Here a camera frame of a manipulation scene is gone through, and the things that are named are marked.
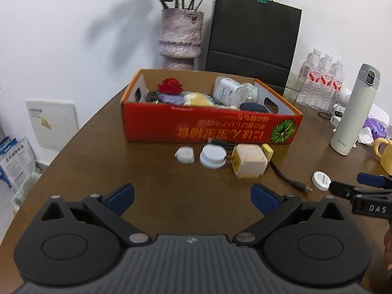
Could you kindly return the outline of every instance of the thermos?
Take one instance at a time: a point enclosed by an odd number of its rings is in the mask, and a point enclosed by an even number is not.
[[[362,64],[352,89],[350,100],[331,139],[331,147],[347,156],[372,108],[380,84],[380,72],[369,64]]]

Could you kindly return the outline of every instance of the white round lid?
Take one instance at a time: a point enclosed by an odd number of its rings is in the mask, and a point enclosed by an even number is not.
[[[174,154],[174,157],[177,158],[177,160],[180,163],[194,163],[195,161],[195,153],[193,152],[192,147],[180,147],[176,153]]]
[[[312,176],[312,182],[317,189],[327,191],[331,183],[331,179],[323,172],[316,171]]]
[[[200,153],[200,162],[211,169],[222,167],[226,163],[226,150],[218,145],[205,145]]]

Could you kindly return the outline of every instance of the human hand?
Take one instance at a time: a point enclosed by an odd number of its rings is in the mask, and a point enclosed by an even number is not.
[[[389,263],[388,270],[392,270],[392,233],[391,230],[388,230],[384,237],[384,257],[385,260]]]

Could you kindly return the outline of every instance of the flower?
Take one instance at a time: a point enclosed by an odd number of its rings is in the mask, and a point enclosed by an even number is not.
[[[183,92],[182,84],[175,78],[166,78],[162,81],[162,84],[158,85],[159,93],[179,95]]]

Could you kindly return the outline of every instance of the blue gripper pad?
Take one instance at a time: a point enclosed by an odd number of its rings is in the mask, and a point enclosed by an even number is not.
[[[253,184],[250,189],[250,199],[253,205],[264,215],[280,207],[284,199],[264,186],[263,184]]]
[[[120,216],[132,205],[134,199],[134,187],[131,184],[125,184],[107,199],[106,207]]]
[[[371,175],[369,173],[360,172],[357,175],[357,181],[359,184],[365,184],[366,186],[376,188],[383,188],[385,186],[385,178],[382,175]]]

